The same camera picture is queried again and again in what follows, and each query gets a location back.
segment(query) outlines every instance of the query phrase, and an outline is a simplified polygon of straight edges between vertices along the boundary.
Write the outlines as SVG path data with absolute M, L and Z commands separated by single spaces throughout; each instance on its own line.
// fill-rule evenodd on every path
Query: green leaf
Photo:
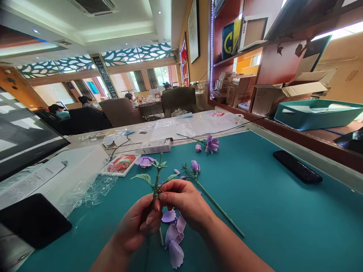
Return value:
M 160 168 L 167 167 L 167 166 L 165 166 L 165 164 L 166 164 L 166 161 L 162 162 L 162 163 L 159 165 L 159 167 L 160 167 Z
M 132 177 L 131 179 L 133 179 L 133 178 L 143 179 L 151 186 L 151 177 L 148 174 L 137 174 L 136 176 Z
M 168 181 L 171 181 L 171 180 L 172 180 L 173 178 L 175 178 L 177 175 L 178 175 L 178 174 L 170 175 L 170 176 L 166 179 L 166 181 L 164 181 L 163 185 L 164 185 L 165 183 L 167 183 Z

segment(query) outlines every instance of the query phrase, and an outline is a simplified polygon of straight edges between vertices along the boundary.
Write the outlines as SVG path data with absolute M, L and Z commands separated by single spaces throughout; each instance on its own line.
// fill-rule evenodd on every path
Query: black chair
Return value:
M 104 113 L 99 113 L 90 107 L 69 110 L 69 114 L 76 128 L 76 134 L 112 128 Z

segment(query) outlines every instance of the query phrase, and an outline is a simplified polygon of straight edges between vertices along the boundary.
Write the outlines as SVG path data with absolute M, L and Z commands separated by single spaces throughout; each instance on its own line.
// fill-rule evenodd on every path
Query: clear plastic wrap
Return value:
M 70 206 L 68 214 L 64 214 L 68 217 L 74 208 L 81 205 L 91 207 L 98 205 L 102 202 L 102 198 L 105 197 L 112 189 L 113 185 L 117 181 L 118 176 L 116 175 L 98 175 L 94 183 L 82 180 L 71 192 L 65 194 L 61 200 L 61 205 Z

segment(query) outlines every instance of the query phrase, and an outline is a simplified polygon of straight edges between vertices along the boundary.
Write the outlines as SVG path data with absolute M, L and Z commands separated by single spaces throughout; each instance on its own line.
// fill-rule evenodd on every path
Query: hand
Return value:
M 168 210 L 177 207 L 185 221 L 196 231 L 202 231 L 216 215 L 190 181 L 174 179 L 164 184 L 161 204 Z
M 131 255 L 141 246 L 146 235 L 155 233 L 160 228 L 163 212 L 158 198 L 146 220 L 143 218 L 151 202 L 152 194 L 140 198 L 122 218 L 114 241 L 125 254 Z

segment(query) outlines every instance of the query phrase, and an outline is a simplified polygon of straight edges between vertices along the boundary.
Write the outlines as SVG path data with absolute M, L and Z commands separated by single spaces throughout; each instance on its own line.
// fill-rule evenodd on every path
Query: teal plastic basket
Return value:
M 342 111 L 308 113 L 294 106 L 309 106 L 310 108 L 328 108 L 331 104 L 353 107 Z M 363 112 L 363 105 L 333 100 L 304 100 L 282 102 L 277 108 L 275 120 L 296 130 L 315 130 L 322 128 L 343 127 L 352 122 Z

